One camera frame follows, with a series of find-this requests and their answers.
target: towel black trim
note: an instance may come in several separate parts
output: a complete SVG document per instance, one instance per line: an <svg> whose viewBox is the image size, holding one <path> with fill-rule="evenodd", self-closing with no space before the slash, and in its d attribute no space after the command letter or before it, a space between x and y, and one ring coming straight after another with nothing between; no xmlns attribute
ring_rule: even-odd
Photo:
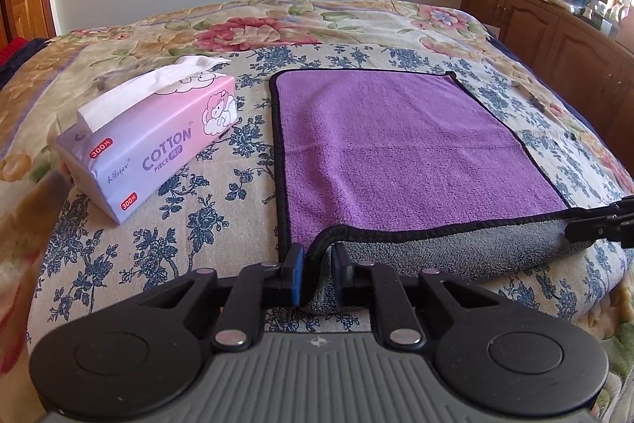
<svg viewBox="0 0 634 423"><path fill-rule="evenodd" d="M528 148L522 142L516 133L511 130L504 122L499 120L476 96L474 96L463 85L453 71L447 71L444 74L431 74L420 71L399 71L392 69L357 69L357 68L311 68L311 69L286 69L275 73L269 80L269 88L271 90L271 115L273 122L273 160L275 171L275 201L277 204L277 218L278 218L278 255L280 262L283 262L286 258L286 254L291 245L290 237L290 217L288 214L288 196L286 195L286 167L285 167L285 152L284 152L284 137L283 128L281 127L281 115L280 115L280 96L277 88L278 78L287 72L296 71L343 71L343 70L364 70L364 71L378 71L378 72L400 72L409 74L420 74L425 76L437 76L437 77L450 77L458 88L465 92L471 99L474 99L478 105L484 108L491 116L495 118L500 124L502 124L513 135L516 141L522 146L524 154L531 160L532 164L537 168L540 174L553 188L557 195L562 199L563 203L568 207L566 210L552 212L550 214L538 214L531 217L519 217L515 219L495 219L486 221L473 221L468 223L449 224L439 228L432 228L431 230L409 230L409 231L377 231L377 230L363 230L361 228L355 228L348 226L347 224L338 224L322 230L310 243L307 253L306 261L304 263L304 287L302 288L302 304L308 302L312 297L317 283L319 281L319 271L321 269L321 259L326 250L335 242L367 242L367 243L404 243L409 241L426 240L431 238L437 238L448 235L455 235L456 233L467 233L470 231L482 230L484 228L496 228L500 226L512 226L528 224L532 222L544 222L547 220L556 220L558 218L573 218L582 217L585 209L571 208L570 203L562 196L561 192L555 187L550 178L544 173L541 167L537 164L533 156L528 151Z"/></svg>

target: gray towel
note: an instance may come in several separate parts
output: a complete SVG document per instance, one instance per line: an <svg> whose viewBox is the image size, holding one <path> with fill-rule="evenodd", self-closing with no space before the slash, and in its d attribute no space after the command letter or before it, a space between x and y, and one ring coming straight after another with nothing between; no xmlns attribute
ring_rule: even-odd
<svg viewBox="0 0 634 423"><path fill-rule="evenodd" d="M379 239L378 233L373 238L372 232L354 230L351 237L360 232L366 233L368 238L364 239L366 241L351 239L345 242L345 246L352 262L372 260L388 264L403 276L418 276L421 269L436 268L469 281L481 282L527 270L591 246L592 242L571 243L565 238L565 227L573 220L555 218L506 224L405 242L369 242L367 240ZM321 262L315 296L304 309L316 314L337 310L330 276L330 250Z"/></svg>

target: floral bedspread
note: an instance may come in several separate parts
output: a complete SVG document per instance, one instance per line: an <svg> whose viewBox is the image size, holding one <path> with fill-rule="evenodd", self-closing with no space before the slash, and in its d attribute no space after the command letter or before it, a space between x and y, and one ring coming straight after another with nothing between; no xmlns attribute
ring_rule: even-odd
<svg viewBox="0 0 634 423"><path fill-rule="evenodd" d="M239 121L116 227L72 189L49 144L101 92L192 54L231 60L222 72L237 79ZM0 406L13 407L0 412L3 421L33 421L41 411L26 375L25 334L33 346L56 325L197 267L231 276L277 257L267 81L297 67L454 70L524 141L570 204L593 207L634 193L632 178L601 142L457 10L258 0L73 31L54 39L0 92ZM606 338L634 321L631 263L631 252L601 242L486 287ZM368 324L364 312L275 310L266 319L269 330ZM603 412L625 380L613 377Z"/></svg>

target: pink tissue box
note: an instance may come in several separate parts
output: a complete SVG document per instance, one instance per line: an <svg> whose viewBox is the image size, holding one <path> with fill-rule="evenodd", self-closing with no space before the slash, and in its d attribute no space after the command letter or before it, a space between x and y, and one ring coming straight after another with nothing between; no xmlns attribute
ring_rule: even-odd
<svg viewBox="0 0 634 423"><path fill-rule="evenodd" d="M151 94L91 135L71 126L55 149L77 187L122 223L237 118L235 79L206 71Z"/></svg>

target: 300 label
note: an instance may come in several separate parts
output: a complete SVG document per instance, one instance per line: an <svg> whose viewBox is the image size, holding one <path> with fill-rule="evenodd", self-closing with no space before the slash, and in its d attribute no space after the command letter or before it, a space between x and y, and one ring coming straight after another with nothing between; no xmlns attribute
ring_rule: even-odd
<svg viewBox="0 0 634 423"><path fill-rule="evenodd" d="M121 210L127 210L128 208L130 208L132 206L132 204L139 198L139 196L136 195L136 192L133 192L132 194L130 194L127 198L126 201L124 201L123 203L121 203Z"/></svg>
<svg viewBox="0 0 634 423"><path fill-rule="evenodd" d="M97 158L100 154L102 154L106 149L108 149L112 145L112 139L104 139L101 144L99 144L96 148L94 148L90 152L90 158Z"/></svg>

